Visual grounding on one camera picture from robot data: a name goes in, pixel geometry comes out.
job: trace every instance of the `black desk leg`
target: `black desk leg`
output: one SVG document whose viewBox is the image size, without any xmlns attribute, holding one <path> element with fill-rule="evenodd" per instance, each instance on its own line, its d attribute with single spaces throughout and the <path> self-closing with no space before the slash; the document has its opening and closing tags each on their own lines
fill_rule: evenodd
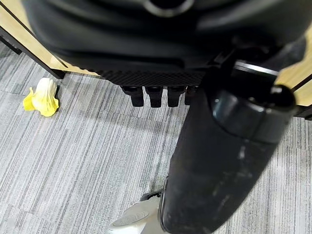
<svg viewBox="0 0 312 234">
<path fill-rule="evenodd" d="M 4 39 L 1 35 L 0 35 L 0 41 L 5 44 L 7 47 L 9 47 L 14 53 L 20 55 L 21 54 L 21 50 L 18 48 L 15 48 L 13 45 L 11 45 L 6 39 Z"/>
<path fill-rule="evenodd" d="M 33 59 L 41 67 L 43 67 L 50 74 L 55 76 L 55 78 L 58 78 L 58 79 L 63 79 L 64 78 L 65 72 L 63 72 L 61 70 L 56 70 L 56 69 L 49 68 L 44 62 L 42 62 L 37 56 L 35 56 L 32 52 L 30 52 L 25 46 L 23 46 L 18 40 L 16 40 L 13 36 L 11 36 L 11 34 L 9 34 L 7 31 L 5 31 L 2 27 L 0 27 L 0 35 L 2 35 L 3 38 L 9 40 L 15 46 L 17 46 L 22 52 L 27 54 L 31 59 Z"/>
</svg>

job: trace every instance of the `black mesh fabric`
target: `black mesh fabric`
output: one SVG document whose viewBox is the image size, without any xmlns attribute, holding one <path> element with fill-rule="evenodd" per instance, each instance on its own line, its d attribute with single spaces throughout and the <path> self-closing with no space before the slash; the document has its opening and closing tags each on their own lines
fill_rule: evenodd
<svg viewBox="0 0 312 234">
<path fill-rule="evenodd" d="M 204 72 L 95 71 L 120 86 L 188 86 L 199 85 Z"/>
</svg>

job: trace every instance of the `wooden panel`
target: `wooden panel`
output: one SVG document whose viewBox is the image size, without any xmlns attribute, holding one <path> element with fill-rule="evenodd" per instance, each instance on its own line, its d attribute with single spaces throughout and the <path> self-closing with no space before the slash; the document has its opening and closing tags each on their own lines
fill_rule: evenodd
<svg viewBox="0 0 312 234">
<path fill-rule="evenodd" d="M 312 105 L 312 80 L 295 91 L 297 104 L 302 106 Z"/>
<path fill-rule="evenodd" d="M 26 27 L 30 28 L 21 0 L 0 0 Z"/>
<path fill-rule="evenodd" d="M 27 32 L 3 7 L 0 6 L 0 25 L 16 40 L 52 69 L 64 70 L 65 66 L 55 59 L 29 32 Z"/>
<path fill-rule="evenodd" d="M 27 16 L 26 16 L 26 12 L 21 4 L 21 0 L 1 0 L 1 2 L 28 28 L 31 30 L 31 27 L 29 25 Z M 48 63 L 46 63 L 49 67 L 53 68 L 53 67 L 58 67 L 58 64 L 60 63 L 59 60 L 57 60 L 52 54 L 50 55 L 50 60 Z M 77 72 L 77 73 L 84 73 L 84 74 L 90 74 L 90 75 L 95 75 L 98 76 L 96 73 L 94 72 L 89 72 L 87 70 L 82 70 L 78 67 L 75 67 L 67 62 L 62 61 L 67 67 L 63 66 L 62 70 L 63 71 L 69 71 L 69 72 Z"/>
<path fill-rule="evenodd" d="M 302 62 L 281 71 L 276 83 L 293 88 L 312 74 L 312 27 L 306 33 L 307 50 Z"/>
</svg>

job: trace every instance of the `gray carpet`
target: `gray carpet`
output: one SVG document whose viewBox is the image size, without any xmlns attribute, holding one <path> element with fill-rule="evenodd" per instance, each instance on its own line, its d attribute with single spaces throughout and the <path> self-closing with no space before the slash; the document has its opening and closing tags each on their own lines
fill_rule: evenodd
<svg viewBox="0 0 312 234">
<path fill-rule="evenodd" d="M 187 107 L 134 108 L 108 81 L 58 80 L 60 109 L 26 112 L 29 87 L 51 77 L 0 44 L 0 234 L 105 234 L 160 189 Z M 294 118 L 271 163 L 218 234 L 312 233 L 312 122 Z"/>
</svg>

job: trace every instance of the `metal ring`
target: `metal ring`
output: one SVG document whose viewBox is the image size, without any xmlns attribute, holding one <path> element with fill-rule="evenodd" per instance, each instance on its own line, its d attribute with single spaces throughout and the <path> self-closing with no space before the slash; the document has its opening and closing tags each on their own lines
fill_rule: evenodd
<svg viewBox="0 0 312 234">
<path fill-rule="evenodd" d="M 194 0 L 185 0 L 181 5 L 171 8 L 164 9 L 159 6 L 156 6 L 151 0 L 147 0 L 144 2 L 145 9 L 152 13 L 155 16 L 163 17 L 163 18 L 171 18 L 177 15 L 180 15 L 186 11 L 188 11 L 194 4 Z"/>
</svg>

